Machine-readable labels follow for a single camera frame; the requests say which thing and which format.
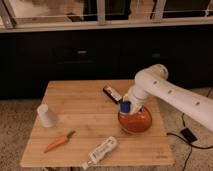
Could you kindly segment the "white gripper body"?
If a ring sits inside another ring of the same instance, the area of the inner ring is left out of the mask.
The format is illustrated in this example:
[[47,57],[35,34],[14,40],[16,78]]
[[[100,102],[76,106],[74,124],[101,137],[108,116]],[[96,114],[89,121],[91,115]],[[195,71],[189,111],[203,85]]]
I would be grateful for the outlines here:
[[136,114],[143,106],[144,101],[133,94],[125,94],[121,100],[122,103],[129,102],[130,115]]

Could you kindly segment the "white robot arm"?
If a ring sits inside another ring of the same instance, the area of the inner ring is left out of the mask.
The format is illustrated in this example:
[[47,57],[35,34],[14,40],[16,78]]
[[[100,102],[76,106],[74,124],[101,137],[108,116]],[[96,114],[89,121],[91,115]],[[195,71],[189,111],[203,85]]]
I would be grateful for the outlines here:
[[162,99],[213,132],[213,99],[170,83],[168,70],[162,64],[137,72],[134,84],[123,98],[131,103],[130,113],[134,114],[150,95]]

